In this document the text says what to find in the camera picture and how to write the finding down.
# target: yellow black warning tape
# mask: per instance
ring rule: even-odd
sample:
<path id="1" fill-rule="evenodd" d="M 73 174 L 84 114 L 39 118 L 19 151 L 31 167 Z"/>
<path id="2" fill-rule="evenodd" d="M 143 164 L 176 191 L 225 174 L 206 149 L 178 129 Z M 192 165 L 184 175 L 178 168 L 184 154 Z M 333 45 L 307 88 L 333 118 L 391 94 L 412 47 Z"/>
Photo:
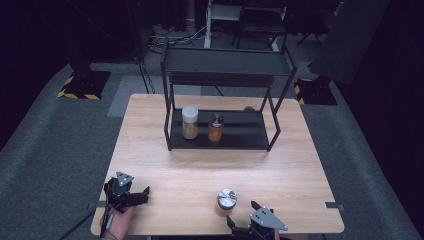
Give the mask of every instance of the yellow black warning tape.
<path id="1" fill-rule="evenodd" d="M 72 80 L 74 79 L 74 76 L 71 75 L 63 85 L 62 89 L 60 90 L 59 94 L 57 94 L 57 97 L 67 97 L 67 98 L 73 98 L 73 99 L 94 99 L 98 100 L 101 99 L 101 96 L 98 96 L 96 94 L 84 94 L 84 93 L 70 93 L 67 92 L 67 86 L 71 84 Z"/>
<path id="2" fill-rule="evenodd" d="M 72 81 L 73 78 L 74 78 L 74 76 L 72 75 L 66 80 L 66 82 L 63 85 L 62 89 L 60 90 L 59 94 L 57 94 L 57 97 L 65 96 L 66 85 L 68 85 Z"/>
<path id="3" fill-rule="evenodd" d="M 297 79 L 294 82 L 294 92 L 296 93 L 297 101 L 299 102 L 300 105 L 303 105 L 303 104 L 305 104 L 305 100 L 304 100 L 303 92 L 300 89 L 300 86 L 299 86 L 299 84 L 297 82 L 298 80 L 306 81 L 306 82 L 310 82 L 312 80 L 311 79 Z"/>

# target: black curtain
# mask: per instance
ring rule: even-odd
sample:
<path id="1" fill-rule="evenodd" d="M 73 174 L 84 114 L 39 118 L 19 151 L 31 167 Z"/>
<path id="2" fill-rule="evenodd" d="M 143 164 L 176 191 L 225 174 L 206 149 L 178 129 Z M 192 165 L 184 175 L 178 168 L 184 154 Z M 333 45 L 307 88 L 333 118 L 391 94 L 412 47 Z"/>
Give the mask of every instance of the black curtain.
<path id="1" fill-rule="evenodd" d="M 160 0 L 155 4 L 157 9 L 160 9 L 155 21 L 162 24 L 163 29 L 174 27 L 177 32 L 186 31 L 188 0 Z"/>
<path id="2" fill-rule="evenodd" d="M 0 151 L 67 60 L 31 0 L 0 3 Z"/>
<path id="3" fill-rule="evenodd" d="M 351 84 L 389 2 L 345 0 L 310 71 Z"/>
<path id="4" fill-rule="evenodd" d="M 385 177 L 422 237 L 423 12 L 422 0 L 391 0 L 360 60 L 358 71 L 350 76 L 351 85 L 335 82 Z M 354 47 L 355 44 L 349 41 L 345 45 Z"/>

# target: human hand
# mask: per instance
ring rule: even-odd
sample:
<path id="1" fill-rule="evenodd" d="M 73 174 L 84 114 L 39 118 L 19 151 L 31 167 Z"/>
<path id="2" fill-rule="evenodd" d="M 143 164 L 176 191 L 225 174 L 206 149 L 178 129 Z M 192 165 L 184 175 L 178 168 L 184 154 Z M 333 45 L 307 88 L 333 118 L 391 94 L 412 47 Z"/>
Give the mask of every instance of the human hand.
<path id="1" fill-rule="evenodd" d="M 124 213 L 120 213 L 112 208 L 109 219 L 112 218 L 110 228 L 106 230 L 104 237 L 123 240 L 128 234 L 132 216 L 135 213 L 137 206 L 132 206 L 124 209 Z"/>
<path id="2" fill-rule="evenodd" d="M 278 230 L 278 229 L 274 230 L 274 239 L 280 240 L 280 230 Z"/>

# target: wooden table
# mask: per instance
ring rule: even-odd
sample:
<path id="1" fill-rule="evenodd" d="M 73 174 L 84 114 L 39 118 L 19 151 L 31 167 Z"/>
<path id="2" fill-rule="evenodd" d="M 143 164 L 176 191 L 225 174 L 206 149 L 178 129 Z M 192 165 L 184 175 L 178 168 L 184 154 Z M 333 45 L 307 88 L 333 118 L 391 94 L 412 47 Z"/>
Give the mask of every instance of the wooden table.
<path id="1" fill-rule="evenodd" d="M 181 107 L 244 109 L 260 107 L 262 98 L 176 96 Z M 237 226 L 250 223 L 254 200 L 275 210 L 287 226 L 284 233 L 340 233 L 344 224 L 338 209 L 327 209 L 334 197 L 323 171 L 299 104 L 284 99 L 278 112 L 281 134 L 270 152 L 262 150 L 168 151 L 163 95 L 132 95 L 105 178 L 121 171 L 135 177 L 131 192 L 151 187 L 147 204 L 137 208 L 130 235 L 230 234 L 216 208 L 223 188 L 237 194 L 230 212 Z M 274 124 L 264 110 L 269 135 Z M 100 201 L 105 201 L 102 191 Z M 99 235 L 104 208 L 98 208 L 91 230 Z"/>

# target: black cable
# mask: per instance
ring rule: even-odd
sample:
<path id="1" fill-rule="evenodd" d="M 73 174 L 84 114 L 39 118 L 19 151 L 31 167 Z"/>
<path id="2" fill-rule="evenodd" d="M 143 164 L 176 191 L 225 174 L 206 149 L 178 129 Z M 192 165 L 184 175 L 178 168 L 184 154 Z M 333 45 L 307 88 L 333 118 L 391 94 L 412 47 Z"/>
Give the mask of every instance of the black cable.
<path id="1" fill-rule="evenodd" d="M 65 239 L 69 234 L 71 234 L 75 229 L 77 229 L 81 224 L 83 224 L 89 217 L 93 216 L 95 213 L 95 210 L 90 212 L 87 216 L 85 216 L 81 221 L 79 221 L 74 227 L 72 227 L 68 232 L 66 232 L 62 237 L 59 238 L 59 240 Z"/>
<path id="2" fill-rule="evenodd" d="M 147 88 L 146 78 L 144 77 L 143 70 L 141 69 L 141 60 L 138 61 L 138 68 L 140 69 L 141 77 L 143 78 L 144 86 L 146 87 L 147 94 L 149 94 L 149 89 Z"/>
<path id="3" fill-rule="evenodd" d="M 105 194 L 106 194 L 106 206 L 105 206 L 105 212 L 103 213 L 103 221 L 102 221 L 102 227 L 100 229 L 100 237 L 104 237 L 106 233 L 106 225 L 109 221 L 109 212 L 110 212 L 110 206 L 109 206 L 109 187 L 105 188 Z"/>
<path id="4" fill-rule="evenodd" d="M 143 66 L 144 74 L 146 75 L 147 79 L 149 79 L 149 85 L 150 85 L 150 88 L 152 89 L 152 93 L 155 94 L 156 90 L 155 90 L 155 87 L 153 86 L 153 81 L 150 78 L 149 73 L 147 72 L 147 67 L 144 64 L 144 61 L 141 62 L 141 65 Z"/>
<path id="5" fill-rule="evenodd" d="M 106 235 L 106 233 L 109 233 L 109 235 L 111 235 L 112 237 L 113 237 L 113 239 L 114 240 L 118 240 L 118 238 L 113 234 L 113 233 L 111 233 L 110 231 L 109 231 L 109 229 L 106 229 L 106 231 L 105 231 L 105 233 L 104 233 L 104 235 Z"/>
<path id="6" fill-rule="evenodd" d="M 175 45 L 188 45 L 191 44 L 194 47 L 194 42 L 200 39 L 203 39 L 205 36 L 204 30 L 205 30 L 206 26 L 203 27 L 202 29 L 200 29 L 199 31 L 197 31 L 195 34 L 191 35 L 188 31 L 188 36 L 185 37 L 177 37 L 176 40 L 170 41 L 169 44 L 171 44 L 171 46 L 175 46 Z M 196 37 L 198 34 L 203 33 L 202 37 Z M 169 33 L 165 33 L 162 34 L 161 36 L 151 36 L 152 38 L 156 38 L 155 40 L 152 41 L 152 44 L 150 44 L 148 47 L 150 47 L 152 50 L 152 52 L 154 53 L 160 53 L 158 51 L 155 50 L 155 47 L 161 47 L 164 43 L 163 41 L 160 41 L 163 39 L 163 36 L 167 35 Z"/>
<path id="7" fill-rule="evenodd" d="M 150 52 L 153 52 L 153 53 L 159 53 L 159 54 L 162 54 L 162 52 L 160 52 L 160 51 L 157 51 L 155 48 L 156 47 L 159 47 L 159 38 L 157 38 L 157 39 L 155 39 L 155 40 L 153 40 L 152 41 L 152 43 L 150 44 L 150 45 L 148 45 L 148 50 L 150 51 Z"/>
<path id="8" fill-rule="evenodd" d="M 221 90 L 219 90 L 219 88 L 217 86 L 214 86 L 216 88 L 216 90 L 218 90 L 219 94 L 221 94 L 221 96 L 224 96 L 224 94 L 222 94 Z"/>

